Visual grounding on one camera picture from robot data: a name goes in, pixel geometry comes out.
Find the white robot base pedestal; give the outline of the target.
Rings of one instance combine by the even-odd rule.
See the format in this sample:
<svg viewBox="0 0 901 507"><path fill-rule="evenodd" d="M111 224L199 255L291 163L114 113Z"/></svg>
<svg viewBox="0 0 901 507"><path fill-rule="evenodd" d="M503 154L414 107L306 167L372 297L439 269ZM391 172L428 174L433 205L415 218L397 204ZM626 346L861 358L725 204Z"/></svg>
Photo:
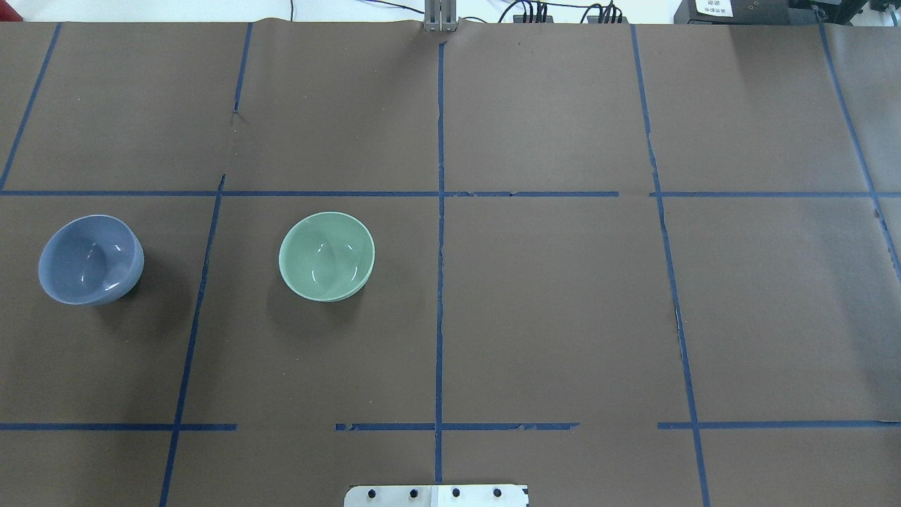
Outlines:
<svg viewBox="0 0 901 507"><path fill-rule="evenodd" d="M360 485L348 489L344 506L529 506L526 485Z"/></svg>

